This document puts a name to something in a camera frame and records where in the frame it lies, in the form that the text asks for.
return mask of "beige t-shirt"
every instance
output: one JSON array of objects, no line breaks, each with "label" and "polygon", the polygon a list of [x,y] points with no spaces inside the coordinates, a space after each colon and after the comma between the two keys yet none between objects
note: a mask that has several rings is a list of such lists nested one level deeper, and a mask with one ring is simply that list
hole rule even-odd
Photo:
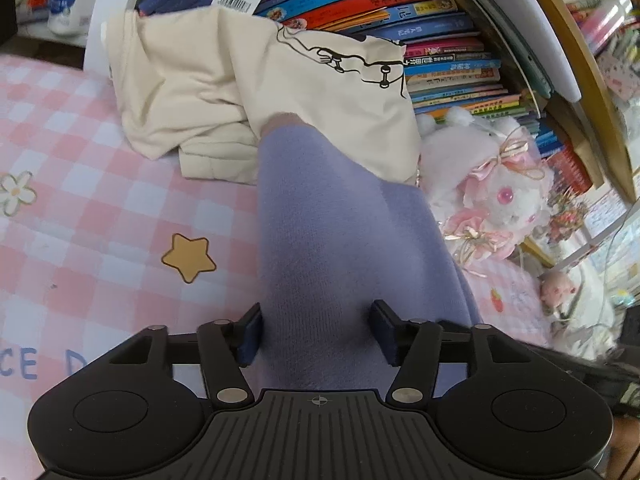
[{"label": "beige t-shirt", "polygon": [[380,178],[414,175],[420,136],[404,46],[204,7],[107,25],[124,131],[158,158],[179,146],[185,177],[253,184],[262,126],[292,112]]}]

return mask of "black line drawing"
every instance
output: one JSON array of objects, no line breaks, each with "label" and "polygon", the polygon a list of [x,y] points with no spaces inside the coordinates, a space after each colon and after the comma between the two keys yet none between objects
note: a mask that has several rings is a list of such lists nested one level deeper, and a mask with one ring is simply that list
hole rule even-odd
[{"label": "black line drawing", "polygon": [[400,95],[406,99],[404,95],[404,63],[402,60],[367,63],[362,56],[355,54],[341,54],[326,46],[306,46],[298,38],[306,30],[285,27],[275,22],[274,24],[278,27],[276,34],[278,43],[288,46],[293,51],[315,63],[327,65],[338,73],[356,72],[360,74],[360,79],[363,82],[376,84],[383,89],[390,88],[391,85],[399,81]]}]

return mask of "ribbed black plate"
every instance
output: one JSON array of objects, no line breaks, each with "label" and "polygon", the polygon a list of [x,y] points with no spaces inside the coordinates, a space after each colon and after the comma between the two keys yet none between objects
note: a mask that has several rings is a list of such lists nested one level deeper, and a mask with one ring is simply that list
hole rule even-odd
[{"label": "ribbed black plate", "polygon": [[[42,480],[64,477],[45,473]],[[383,406],[372,391],[266,391],[215,416],[197,444],[136,480],[489,480],[444,446],[424,416]],[[595,480],[585,470],[571,477]]]}]

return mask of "yellow star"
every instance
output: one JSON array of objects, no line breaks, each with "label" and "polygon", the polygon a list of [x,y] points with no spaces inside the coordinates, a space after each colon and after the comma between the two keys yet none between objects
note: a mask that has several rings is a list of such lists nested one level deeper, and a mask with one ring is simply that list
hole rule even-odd
[{"label": "yellow star", "polygon": [[193,283],[201,272],[211,272],[218,267],[207,254],[209,240],[191,240],[179,233],[174,234],[171,249],[162,257],[162,263],[180,272],[185,283]]}]

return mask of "metal screw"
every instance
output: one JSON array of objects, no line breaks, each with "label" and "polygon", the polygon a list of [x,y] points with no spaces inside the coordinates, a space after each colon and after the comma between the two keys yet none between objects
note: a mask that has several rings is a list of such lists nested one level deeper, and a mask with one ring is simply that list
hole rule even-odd
[{"label": "metal screw", "polygon": [[422,392],[415,388],[398,388],[391,394],[393,400],[403,404],[413,404],[422,400]]},{"label": "metal screw", "polygon": [[249,394],[240,388],[225,388],[220,390],[216,397],[225,404],[235,404],[236,402],[242,402],[248,396]]}]

